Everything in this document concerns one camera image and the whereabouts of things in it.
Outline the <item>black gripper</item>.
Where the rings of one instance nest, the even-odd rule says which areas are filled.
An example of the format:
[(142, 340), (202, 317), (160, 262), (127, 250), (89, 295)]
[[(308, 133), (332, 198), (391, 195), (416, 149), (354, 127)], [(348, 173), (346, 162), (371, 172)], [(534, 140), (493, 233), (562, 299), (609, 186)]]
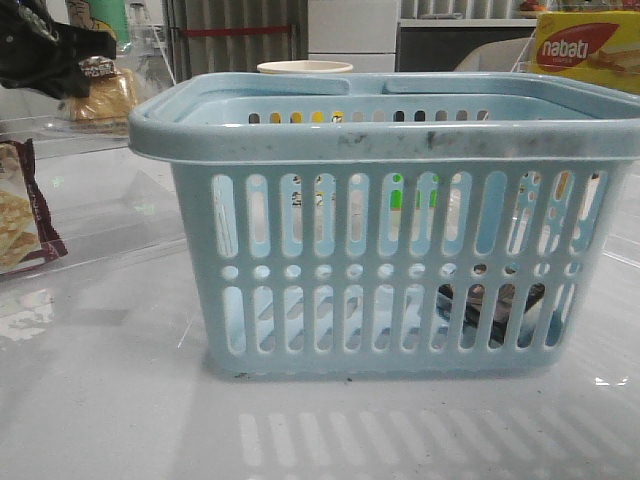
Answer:
[(1, 3), (2, 87), (87, 97), (91, 80), (80, 63), (91, 57), (116, 58), (112, 35), (56, 22), (42, 1)]

